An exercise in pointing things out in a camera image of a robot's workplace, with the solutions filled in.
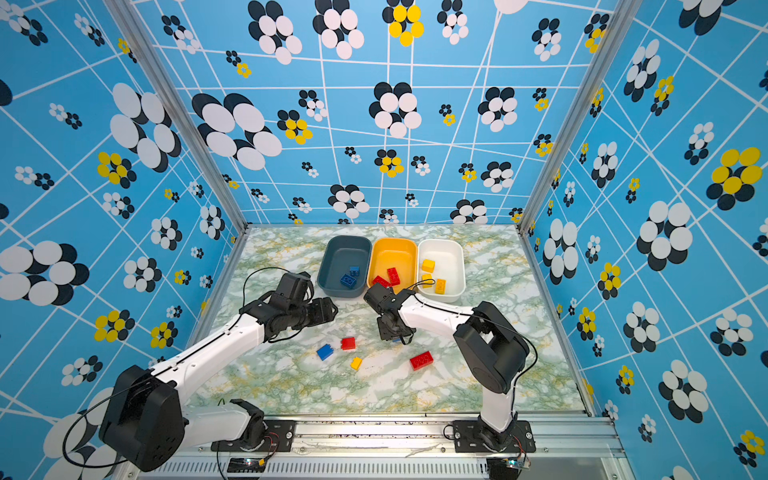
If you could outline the dark blue lego brick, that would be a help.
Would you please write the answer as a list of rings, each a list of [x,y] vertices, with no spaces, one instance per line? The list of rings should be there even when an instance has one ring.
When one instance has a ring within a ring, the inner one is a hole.
[[[353,289],[356,286],[357,279],[351,275],[345,274],[341,277],[340,283],[346,288]]]

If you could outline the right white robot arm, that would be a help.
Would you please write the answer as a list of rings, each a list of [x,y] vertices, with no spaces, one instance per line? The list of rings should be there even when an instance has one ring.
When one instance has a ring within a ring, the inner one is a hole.
[[[418,330],[453,338],[483,391],[475,432],[466,437],[491,452],[502,452],[512,444],[516,386],[527,372],[532,345],[495,305],[483,301],[475,307],[460,307],[429,302],[406,290],[366,303],[377,314],[384,340],[405,339]]]

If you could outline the white plastic bin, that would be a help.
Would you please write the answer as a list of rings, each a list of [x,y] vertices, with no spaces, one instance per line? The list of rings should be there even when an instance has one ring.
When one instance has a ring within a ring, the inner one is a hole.
[[[447,239],[426,239],[419,243],[418,276],[421,280],[425,272],[421,269],[421,264],[425,259],[433,260],[436,263],[432,275],[435,284],[438,279],[444,279],[447,283],[444,295],[436,294],[435,284],[430,288],[421,285],[418,290],[424,296],[443,303],[455,303],[459,300],[466,289],[466,277],[464,268],[464,254],[462,246]]]

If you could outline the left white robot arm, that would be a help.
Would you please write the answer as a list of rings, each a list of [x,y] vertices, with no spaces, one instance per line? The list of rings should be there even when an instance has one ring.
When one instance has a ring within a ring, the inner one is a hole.
[[[267,439],[264,412],[232,399],[198,413],[183,410],[189,397],[241,355],[280,332],[333,321],[337,306],[328,297],[271,305],[264,299],[242,307],[223,327],[152,368],[121,373],[109,399],[100,440],[144,472],[167,462],[179,449],[206,443],[237,445],[246,451]]]

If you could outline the long red lego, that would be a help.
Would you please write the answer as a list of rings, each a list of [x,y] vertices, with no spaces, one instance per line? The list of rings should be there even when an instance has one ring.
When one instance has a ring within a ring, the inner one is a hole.
[[[416,355],[412,357],[410,360],[410,365],[414,371],[419,371],[423,368],[426,368],[433,364],[434,358],[432,354],[429,351],[423,352],[419,355]]]
[[[384,288],[389,288],[389,287],[390,287],[390,283],[389,283],[389,281],[388,281],[388,280],[386,280],[386,279],[384,279],[384,278],[383,278],[383,277],[381,277],[381,276],[376,276],[376,277],[375,277],[375,278],[372,280],[371,284],[372,284],[372,285],[380,285],[380,286],[382,286],[382,287],[384,287]]]
[[[399,273],[395,267],[387,269],[388,282],[391,286],[397,286],[401,283]]]

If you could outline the orange yellow lego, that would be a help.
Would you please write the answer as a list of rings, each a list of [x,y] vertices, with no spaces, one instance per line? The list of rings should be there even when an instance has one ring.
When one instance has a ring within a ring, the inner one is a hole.
[[[447,283],[444,279],[438,279],[434,287],[435,293],[439,295],[444,295],[446,292],[446,285]]]

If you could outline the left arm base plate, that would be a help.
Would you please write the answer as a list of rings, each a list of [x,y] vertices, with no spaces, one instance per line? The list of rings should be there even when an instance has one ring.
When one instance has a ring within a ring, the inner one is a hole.
[[[220,440],[211,444],[214,452],[289,452],[296,434],[297,422],[266,419],[246,428],[236,440]]]

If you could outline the dark teal plastic bin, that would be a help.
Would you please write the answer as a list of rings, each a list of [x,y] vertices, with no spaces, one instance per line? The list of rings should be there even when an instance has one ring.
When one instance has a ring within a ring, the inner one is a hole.
[[[317,276],[317,285],[330,297],[356,298],[366,289],[366,277],[372,253],[372,243],[362,236],[338,235],[332,237],[326,246]],[[343,275],[352,266],[360,268],[360,275],[353,289],[340,283]]]

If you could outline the small red lego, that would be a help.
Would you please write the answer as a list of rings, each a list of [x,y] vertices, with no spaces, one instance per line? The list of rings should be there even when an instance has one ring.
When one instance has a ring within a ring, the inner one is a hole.
[[[346,337],[341,340],[341,349],[343,351],[352,351],[356,349],[356,339],[354,337]]]

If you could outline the yellow plastic bin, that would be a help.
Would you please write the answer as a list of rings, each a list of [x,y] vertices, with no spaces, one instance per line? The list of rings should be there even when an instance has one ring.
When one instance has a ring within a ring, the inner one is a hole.
[[[393,285],[395,293],[413,285],[417,281],[418,246],[409,239],[381,238],[373,243],[369,262],[367,286],[371,287],[377,277],[389,280],[388,270],[397,271],[400,283]]]

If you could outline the light blue lego brick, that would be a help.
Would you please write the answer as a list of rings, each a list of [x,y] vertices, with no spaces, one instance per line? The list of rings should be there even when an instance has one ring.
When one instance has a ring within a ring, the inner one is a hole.
[[[325,344],[316,351],[316,354],[321,361],[327,360],[333,353],[334,348],[330,344]]]

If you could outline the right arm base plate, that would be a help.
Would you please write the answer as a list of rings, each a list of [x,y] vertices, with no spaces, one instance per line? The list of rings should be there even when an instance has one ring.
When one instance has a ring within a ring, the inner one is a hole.
[[[451,426],[457,453],[525,455],[537,450],[531,425],[527,421],[513,420],[503,432],[497,432],[480,419],[456,420]]]

